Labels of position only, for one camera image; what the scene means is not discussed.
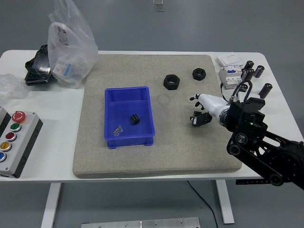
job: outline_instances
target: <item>floor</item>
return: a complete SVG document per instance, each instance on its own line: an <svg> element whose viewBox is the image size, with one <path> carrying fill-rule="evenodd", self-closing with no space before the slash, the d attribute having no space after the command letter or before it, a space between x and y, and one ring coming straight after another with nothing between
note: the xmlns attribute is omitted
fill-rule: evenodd
<svg viewBox="0 0 304 228"><path fill-rule="evenodd" d="M304 134L304 1L75 0L99 50L260 52L266 56ZM0 55L47 44L52 0L0 0ZM214 181L191 181L213 208L218 227L302 227L304 191L292 183L227 181L235 224L223 225ZM48 183L1 183L0 227L40 227ZM184 181L67 183L55 228L84 222L199 217L216 227L210 209Z"/></svg>

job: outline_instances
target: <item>white table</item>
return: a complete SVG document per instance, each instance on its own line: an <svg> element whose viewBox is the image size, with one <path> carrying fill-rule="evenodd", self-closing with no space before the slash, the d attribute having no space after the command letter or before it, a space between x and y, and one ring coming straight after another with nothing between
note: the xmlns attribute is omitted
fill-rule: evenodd
<svg viewBox="0 0 304 228"><path fill-rule="evenodd" d="M13 74L24 78L27 70L24 65L35 56L36 50L10 50L0 58L0 74ZM216 73L220 70L217 56L222 52L138 52L138 51L99 51L99 54L134 54L134 55L209 55L212 58ZM292 116L286 100L277 84L275 77L264 55L260 53L235 53L246 63L252 60L257 65L263 65L265 70L260 78L253 78L251 96L257 96L265 83L271 83L273 89L266 97L266 105L261 110L266 115L264 122L268 131L287 139L303 141L300 130ZM57 83L43 86L29 86L30 92L24 99L12 99L1 104L9 114L16 110L34 111L43 122L39 137L32 149L31 155L19 179L0 177L0 181L50 182L51 188L47 201L42 227L52 227L55 216L60 184L63 182L101 182L117 181L118 179L79 179L72 173L73 156L77 138L78 123L81 114L85 85L79 89L67 89ZM225 97L233 90L224 90ZM200 175L172 175L146 178L127 178L120 181L157 181L157 180L217 180L220 203L228 212L226 223L233 223L233 217L227 192L226 179L255 179L260 176L242 165L234 173L213 173Z"/></svg>

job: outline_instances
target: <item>black cable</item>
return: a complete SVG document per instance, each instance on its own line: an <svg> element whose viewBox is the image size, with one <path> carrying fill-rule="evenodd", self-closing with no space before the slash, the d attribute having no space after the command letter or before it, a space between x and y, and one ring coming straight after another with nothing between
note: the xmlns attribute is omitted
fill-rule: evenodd
<svg viewBox="0 0 304 228"><path fill-rule="evenodd" d="M222 96L223 96L224 100L228 102L228 100L226 100L226 98L223 95L223 83L220 84L220 91L222 93Z"/></svg>
<svg viewBox="0 0 304 228"><path fill-rule="evenodd" d="M201 198L201 200L204 201L205 204L210 208L210 210L212 211L213 217L214 217L215 224L216 224L217 228L219 228L217 218L215 217L215 214L214 214L214 211L213 211L212 207L204 200L204 198L201 197L201 195L194 189L194 187L189 183L189 181L187 181L187 183L195 191L195 193Z"/></svg>

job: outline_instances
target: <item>plastic bag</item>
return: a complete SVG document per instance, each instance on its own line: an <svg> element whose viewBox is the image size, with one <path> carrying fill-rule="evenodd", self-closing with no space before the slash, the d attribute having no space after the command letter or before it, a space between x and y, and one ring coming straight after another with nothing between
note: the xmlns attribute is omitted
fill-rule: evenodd
<svg viewBox="0 0 304 228"><path fill-rule="evenodd" d="M29 93L24 79L12 74L0 75L0 106L10 99L22 99Z"/></svg>
<svg viewBox="0 0 304 228"><path fill-rule="evenodd" d="M52 75L67 87L78 87L98 61L98 47L86 19L72 0L54 0L48 29Z"/></svg>

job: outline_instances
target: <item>table leg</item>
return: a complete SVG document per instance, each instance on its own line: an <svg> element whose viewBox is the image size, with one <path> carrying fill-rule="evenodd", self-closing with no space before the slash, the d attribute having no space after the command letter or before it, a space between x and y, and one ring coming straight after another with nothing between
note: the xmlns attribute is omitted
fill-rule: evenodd
<svg viewBox="0 0 304 228"><path fill-rule="evenodd" d="M215 182L218 189L218 199L222 211L223 222L224 224L234 224L226 181L216 180Z"/></svg>
<svg viewBox="0 0 304 228"><path fill-rule="evenodd" d="M56 207L60 194L61 183L51 183L41 228L52 228L56 214Z"/></svg>

